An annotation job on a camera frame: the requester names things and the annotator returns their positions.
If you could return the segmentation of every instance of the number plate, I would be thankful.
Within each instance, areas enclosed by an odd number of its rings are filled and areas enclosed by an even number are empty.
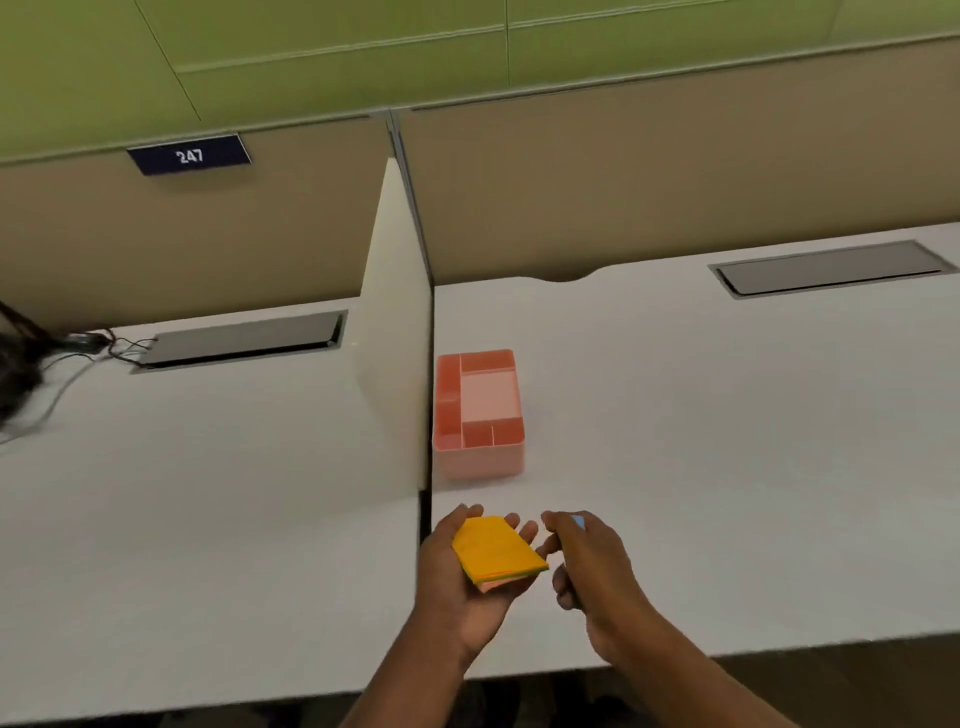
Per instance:
[[[131,147],[127,154],[147,177],[251,163],[240,134],[235,133]]]

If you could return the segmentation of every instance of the pink desk organizer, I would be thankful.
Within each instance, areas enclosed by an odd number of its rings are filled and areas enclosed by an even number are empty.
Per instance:
[[[437,357],[433,452],[446,477],[476,480],[523,473],[523,441],[511,350]]]

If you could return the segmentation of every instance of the green wall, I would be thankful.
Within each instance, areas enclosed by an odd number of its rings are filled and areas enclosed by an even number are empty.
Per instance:
[[[0,159],[953,31],[958,0],[0,0]]]

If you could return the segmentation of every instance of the orange sticky note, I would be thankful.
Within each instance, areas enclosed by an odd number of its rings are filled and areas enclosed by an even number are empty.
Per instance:
[[[467,519],[453,550],[481,592],[550,568],[501,516]]]

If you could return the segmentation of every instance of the forearm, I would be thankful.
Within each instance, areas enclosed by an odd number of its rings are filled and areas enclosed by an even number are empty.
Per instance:
[[[625,631],[617,667],[663,728],[796,728],[665,619]]]
[[[415,611],[341,728],[443,728],[468,666],[446,634]]]

